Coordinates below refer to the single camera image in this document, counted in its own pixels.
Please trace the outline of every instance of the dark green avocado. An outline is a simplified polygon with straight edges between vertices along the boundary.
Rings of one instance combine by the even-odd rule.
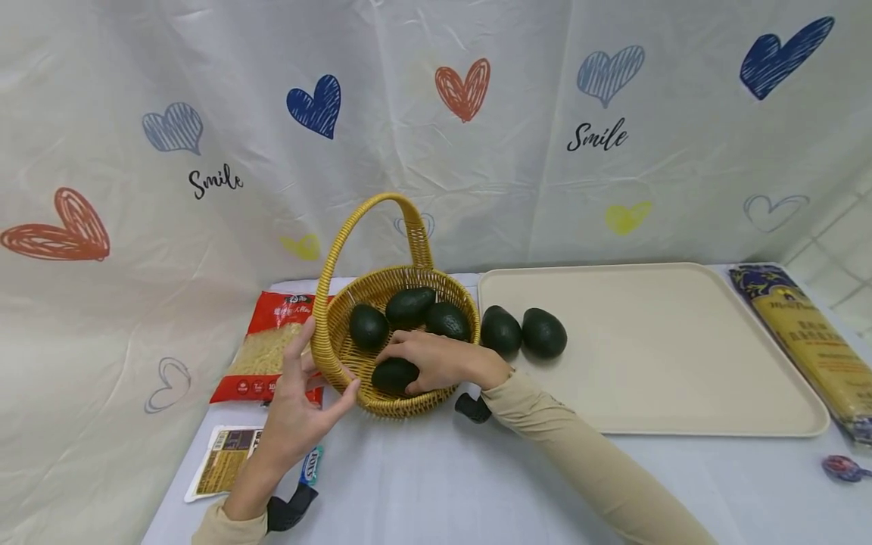
[[[521,326],[506,309],[494,305],[485,310],[481,319],[482,346],[510,359],[521,349],[521,340]]]
[[[378,309],[360,303],[351,310],[348,331],[351,340],[360,350],[375,351],[385,344],[391,328],[385,315]]]
[[[445,337],[455,338],[466,343],[473,337],[469,320],[463,310],[457,306],[442,301],[430,307],[426,315],[427,332]]]
[[[418,380],[420,370],[403,358],[387,358],[372,372],[372,387],[395,396],[405,395],[405,388]]]
[[[410,330],[424,323],[427,310],[436,303],[433,288],[398,291],[385,307],[387,321],[397,330]]]
[[[545,310],[527,309],[521,333],[524,346],[537,358],[556,358],[566,348],[566,328]]]

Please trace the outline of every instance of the red heart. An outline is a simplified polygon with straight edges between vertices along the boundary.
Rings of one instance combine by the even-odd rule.
[[[489,83],[490,63],[486,58],[478,59],[469,67],[465,82],[447,66],[436,70],[436,90],[442,102],[464,123],[471,121],[481,109]]]
[[[97,211],[69,187],[55,192],[55,210],[64,226],[25,223],[6,229],[0,244],[21,255],[52,261],[103,261],[109,256],[109,234]]]

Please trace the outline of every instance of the backdrop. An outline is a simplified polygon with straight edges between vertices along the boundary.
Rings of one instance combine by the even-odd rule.
[[[259,289],[318,276],[373,194],[449,271],[796,248],[868,167],[870,27],[863,0],[8,0],[0,541],[136,542]],[[399,218],[337,274],[406,262]]]

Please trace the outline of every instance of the beige tray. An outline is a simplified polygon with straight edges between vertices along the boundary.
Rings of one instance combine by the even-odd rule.
[[[539,307],[569,335],[512,361],[604,433],[811,437],[826,407],[719,274],[694,263],[492,270],[482,313]]]

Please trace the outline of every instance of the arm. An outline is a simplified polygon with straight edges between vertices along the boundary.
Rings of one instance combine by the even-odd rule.
[[[628,543],[715,543],[650,473],[526,375],[516,372],[481,395],[494,416],[534,441],[590,507]]]
[[[693,515],[583,420],[516,373],[494,351],[421,331],[397,331],[376,361],[405,358],[420,369],[410,395],[472,382],[506,426],[534,441],[569,484],[632,545],[709,545]]]
[[[230,496],[209,506],[192,545],[260,543],[267,534],[267,503],[279,481],[354,406],[360,387],[356,378],[328,409],[322,411],[306,398],[316,368],[311,352],[303,354],[303,349],[314,331],[310,317],[285,348],[260,446],[242,465]]]
[[[233,491],[209,506],[192,545],[257,545],[267,534],[267,502],[281,474],[265,465],[258,452],[245,463]]]

